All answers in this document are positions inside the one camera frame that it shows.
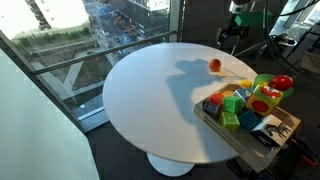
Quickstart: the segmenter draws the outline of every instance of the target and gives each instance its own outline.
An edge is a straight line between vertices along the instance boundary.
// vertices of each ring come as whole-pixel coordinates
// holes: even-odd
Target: building
[[[0,17],[0,29],[9,39],[19,33],[75,27],[89,21],[81,0],[6,1],[1,3]]]
[[[146,37],[168,31],[169,0],[111,0],[121,18]]]

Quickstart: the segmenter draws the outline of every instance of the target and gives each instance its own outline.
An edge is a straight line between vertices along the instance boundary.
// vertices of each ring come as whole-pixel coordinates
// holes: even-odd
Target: white round table
[[[219,72],[208,62],[220,59]],[[107,116],[130,143],[148,153],[160,173],[180,176],[194,164],[225,161],[238,154],[193,113],[196,103],[229,81],[254,80],[256,73],[214,48],[163,43],[118,62],[103,88]]]

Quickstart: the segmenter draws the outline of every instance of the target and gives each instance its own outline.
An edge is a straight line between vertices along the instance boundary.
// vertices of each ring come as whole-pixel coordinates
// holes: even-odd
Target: toy
[[[223,110],[239,114],[243,108],[243,102],[240,97],[228,96],[223,98]]]
[[[269,86],[280,91],[285,91],[291,88],[293,85],[292,79],[287,75],[275,76],[271,79]]]
[[[274,78],[275,75],[272,74],[259,74],[255,77],[252,88],[256,88],[258,84],[264,83],[264,85],[268,85],[272,78]]]
[[[252,110],[242,113],[238,116],[238,120],[246,130],[251,130],[261,123],[261,119],[259,119]]]
[[[222,105],[214,104],[211,101],[205,101],[203,111],[206,112],[213,119],[217,119],[221,113]]]
[[[291,128],[272,114],[264,117],[262,122],[250,132],[268,147],[282,146],[291,133]]]
[[[246,108],[251,109],[262,116],[267,116],[279,104],[283,93],[269,86],[260,86],[253,90],[248,99]]]
[[[243,86],[244,88],[251,88],[252,82],[247,79],[243,79],[243,80],[239,81],[239,85]]]
[[[224,97],[232,96],[233,95],[233,91],[229,91],[229,90],[223,91],[222,95],[224,95]]]
[[[237,115],[229,112],[221,113],[219,123],[221,126],[223,126],[231,132],[236,131],[240,126],[240,122],[238,120]]]
[[[224,95],[221,93],[215,93],[212,96],[210,96],[209,101],[211,101],[214,104],[222,104]]]
[[[283,92],[283,97],[282,99],[287,98],[288,96],[290,96],[291,94],[293,94],[293,88],[289,88],[288,90],[282,91]]]
[[[232,96],[240,97],[243,101],[243,107],[244,107],[252,93],[253,93],[253,89],[251,88],[237,89],[233,92]]]
[[[212,72],[218,72],[220,70],[221,67],[221,61],[219,59],[212,59],[209,62],[209,69]]]

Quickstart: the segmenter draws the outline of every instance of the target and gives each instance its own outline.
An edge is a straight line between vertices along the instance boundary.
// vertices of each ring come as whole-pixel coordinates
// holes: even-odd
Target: blue toy block
[[[211,101],[205,101],[203,104],[203,111],[206,112],[213,119],[218,119],[221,113],[222,105],[214,104]]]
[[[237,89],[233,92],[233,96],[240,97],[244,102],[247,102],[252,93],[252,88]]]
[[[247,130],[251,130],[261,123],[261,119],[259,119],[251,110],[245,111],[238,116],[238,120],[240,121],[240,124]]]

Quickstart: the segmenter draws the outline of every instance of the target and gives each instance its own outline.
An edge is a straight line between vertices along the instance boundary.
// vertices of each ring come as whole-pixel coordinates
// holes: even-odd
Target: car
[[[114,39],[117,43],[120,43],[120,38],[119,38],[119,36],[115,35],[115,36],[113,37],[113,39]]]

